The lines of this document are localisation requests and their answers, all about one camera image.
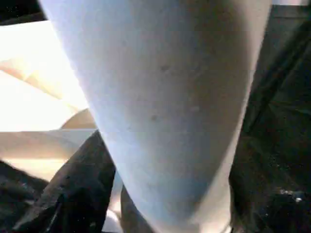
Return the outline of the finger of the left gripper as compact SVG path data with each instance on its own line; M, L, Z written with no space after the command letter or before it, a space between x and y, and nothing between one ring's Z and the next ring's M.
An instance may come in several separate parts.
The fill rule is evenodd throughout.
M17 200L35 200L48 185L46 180L36 178L26 172L0 161L0 195Z

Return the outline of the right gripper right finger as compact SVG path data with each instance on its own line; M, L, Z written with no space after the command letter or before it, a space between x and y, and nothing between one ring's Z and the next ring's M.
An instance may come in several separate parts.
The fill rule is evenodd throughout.
M251 145L236 149L229 176L234 233L309 233L311 194L271 155Z

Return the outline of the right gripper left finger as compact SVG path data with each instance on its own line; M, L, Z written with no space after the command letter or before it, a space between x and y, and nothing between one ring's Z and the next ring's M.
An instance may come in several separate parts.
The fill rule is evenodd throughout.
M115 171L105 143L95 131L57 171L13 231L100 233Z

